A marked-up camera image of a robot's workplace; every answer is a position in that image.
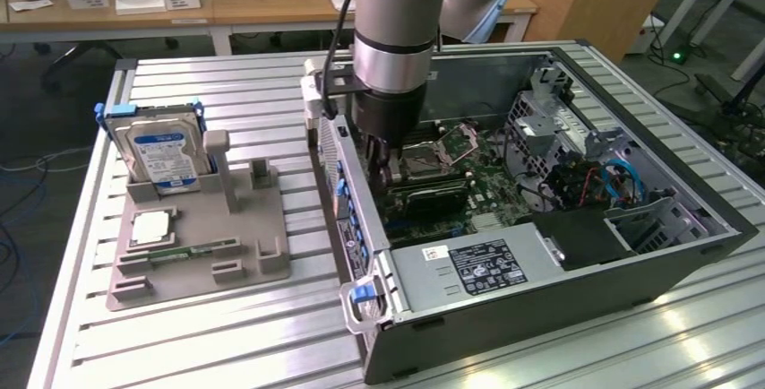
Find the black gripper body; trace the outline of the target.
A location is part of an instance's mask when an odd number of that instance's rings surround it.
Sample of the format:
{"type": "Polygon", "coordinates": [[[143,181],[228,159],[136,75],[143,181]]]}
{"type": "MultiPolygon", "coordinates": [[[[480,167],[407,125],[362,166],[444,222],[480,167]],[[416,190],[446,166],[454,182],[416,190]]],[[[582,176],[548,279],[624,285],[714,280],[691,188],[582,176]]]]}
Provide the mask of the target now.
{"type": "Polygon", "coordinates": [[[355,125],[388,145],[402,145],[420,122],[426,87],[404,93],[364,91],[355,95],[355,125]]]}

